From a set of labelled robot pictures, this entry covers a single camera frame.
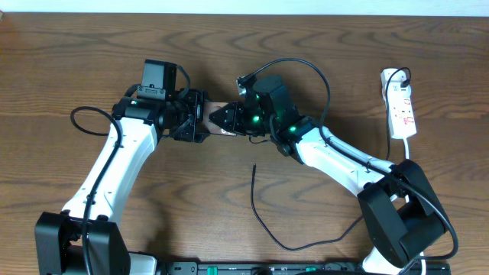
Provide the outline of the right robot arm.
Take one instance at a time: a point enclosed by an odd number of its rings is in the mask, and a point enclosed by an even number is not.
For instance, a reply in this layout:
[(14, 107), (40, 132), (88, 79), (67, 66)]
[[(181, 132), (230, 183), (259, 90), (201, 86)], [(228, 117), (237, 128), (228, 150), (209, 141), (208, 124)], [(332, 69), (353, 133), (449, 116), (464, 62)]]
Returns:
[(299, 113), (280, 76), (237, 83), (244, 101), (224, 105), (209, 120), (233, 134), (270, 135), (284, 156), (322, 171), (350, 191), (374, 245), (363, 270), (399, 274), (449, 231), (446, 213), (417, 163), (380, 160), (341, 141)]

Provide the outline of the bronze Galaxy smartphone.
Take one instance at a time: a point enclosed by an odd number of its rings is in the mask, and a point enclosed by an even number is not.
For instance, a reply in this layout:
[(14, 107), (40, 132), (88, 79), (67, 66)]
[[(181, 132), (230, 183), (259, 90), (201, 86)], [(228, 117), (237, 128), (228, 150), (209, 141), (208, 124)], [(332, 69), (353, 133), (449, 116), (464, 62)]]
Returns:
[(235, 137), (236, 134), (226, 131), (216, 112), (226, 105), (225, 102), (205, 102), (202, 123), (210, 134)]

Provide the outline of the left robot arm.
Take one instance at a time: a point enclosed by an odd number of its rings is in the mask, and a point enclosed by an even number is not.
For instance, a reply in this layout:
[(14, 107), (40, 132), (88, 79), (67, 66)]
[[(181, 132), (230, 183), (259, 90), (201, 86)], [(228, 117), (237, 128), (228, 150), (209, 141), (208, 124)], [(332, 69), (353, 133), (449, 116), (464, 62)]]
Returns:
[(120, 221), (139, 172), (160, 140), (200, 143), (207, 93), (190, 89), (169, 99), (126, 94), (107, 114), (110, 131), (86, 180), (59, 213), (34, 227), (41, 274), (159, 274), (155, 256), (130, 252)]

